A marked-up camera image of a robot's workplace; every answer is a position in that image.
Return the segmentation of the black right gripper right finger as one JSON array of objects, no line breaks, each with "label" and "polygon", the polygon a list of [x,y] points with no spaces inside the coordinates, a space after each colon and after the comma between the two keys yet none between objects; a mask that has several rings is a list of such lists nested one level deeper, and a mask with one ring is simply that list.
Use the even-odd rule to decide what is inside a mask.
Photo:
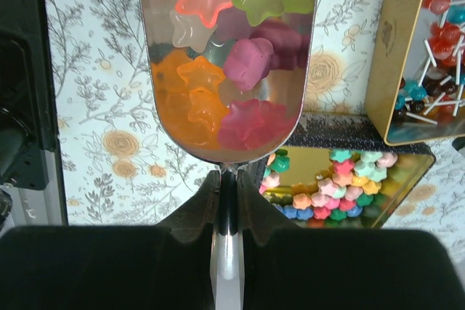
[{"label": "black right gripper right finger", "polygon": [[238,174],[245,309],[462,309],[440,241],[420,230],[301,228]]}]

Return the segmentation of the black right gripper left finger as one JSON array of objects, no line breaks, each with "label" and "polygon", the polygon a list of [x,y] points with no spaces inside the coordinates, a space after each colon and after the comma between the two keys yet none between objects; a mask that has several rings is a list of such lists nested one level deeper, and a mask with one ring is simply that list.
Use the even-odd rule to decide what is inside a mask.
[{"label": "black right gripper left finger", "polygon": [[152,226],[29,226],[1,238],[3,309],[212,309],[219,173]]}]

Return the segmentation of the gold tin with lollipops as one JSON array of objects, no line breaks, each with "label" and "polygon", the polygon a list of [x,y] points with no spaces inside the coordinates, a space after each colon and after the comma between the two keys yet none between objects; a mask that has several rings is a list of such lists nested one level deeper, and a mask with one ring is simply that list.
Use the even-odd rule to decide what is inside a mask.
[{"label": "gold tin with lollipops", "polygon": [[391,146],[464,135],[464,0],[383,0],[365,110]]}]

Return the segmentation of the tin with star candies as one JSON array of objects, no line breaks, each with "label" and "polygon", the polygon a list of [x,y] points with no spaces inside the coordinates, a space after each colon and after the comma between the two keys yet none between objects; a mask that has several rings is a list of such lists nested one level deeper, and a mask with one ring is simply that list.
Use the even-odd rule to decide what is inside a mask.
[{"label": "tin with star candies", "polygon": [[260,194],[308,228],[379,228],[435,163],[424,143],[391,147],[363,116],[304,114],[257,170]]}]

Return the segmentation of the silver metal scoop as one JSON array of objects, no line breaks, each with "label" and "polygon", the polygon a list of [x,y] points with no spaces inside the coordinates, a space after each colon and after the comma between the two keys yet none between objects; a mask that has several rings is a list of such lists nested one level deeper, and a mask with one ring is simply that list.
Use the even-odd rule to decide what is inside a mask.
[{"label": "silver metal scoop", "polygon": [[159,120],[184,151],[219,169],[214,305],[241,309],[238,174],[296,128],[315,0],[140,1]]}]

